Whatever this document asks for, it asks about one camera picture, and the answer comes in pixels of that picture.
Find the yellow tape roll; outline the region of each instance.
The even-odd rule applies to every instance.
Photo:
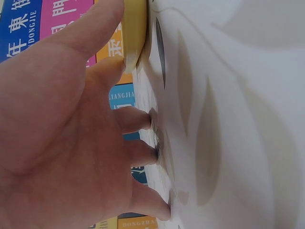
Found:
[[[146,36],[147,1],[125,0],[122,20],[123,55],[126,73],[131,73],[139,59]]]

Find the hand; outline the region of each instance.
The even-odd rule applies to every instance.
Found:
[[[155,150],[122,138],[150,128],[149,115],[109,106],[123,59],[85,68],[123,9],[122,0],[100,0],[0,64],[0,228],[85,229],[129,211],[169,219],[158,193],[131,176],[130,167],[157,161]]]

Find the white surface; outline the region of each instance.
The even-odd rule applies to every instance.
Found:
[[[159,227],[305,228],[305,1],[149,4],[134,86],[137,105],[158,114],[167,172],[146,170],[173,210]],[[141,137],[156,144],[153,131]]]

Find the finger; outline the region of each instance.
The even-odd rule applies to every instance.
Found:
[[[153,189],[133,180],[130,212],[157,217],[167,221],[171,217],[169,205]]]
[[[151,118],[145,111],[127,106],[113,111],[122,130],[122,134],[130,134],[151,127]]]
[[[45,41],[66,45],[89,59],[111,38],[123,12],[123,0],[100,0],[79,20]]]
[[[90,67],[87,75],[109,91],[120,80],[124,70],[124,59],[121,56],[114,56],[107,57]]]
[[[158,161],[158,152],[142,140],[126,141],[126,147],[131,156],[131,167],[153,165]]]

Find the skin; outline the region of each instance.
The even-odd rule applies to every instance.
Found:
[[[169,219],[169,206],[130,172],[156,163],[155,150],[122,138],[150,128],[149,115],[110,109],[108,93],[123,59],[85,68],[123,10],[123,0],[100,0],[75,23],[0,64],[1,229],[84,229],[124,212]]]

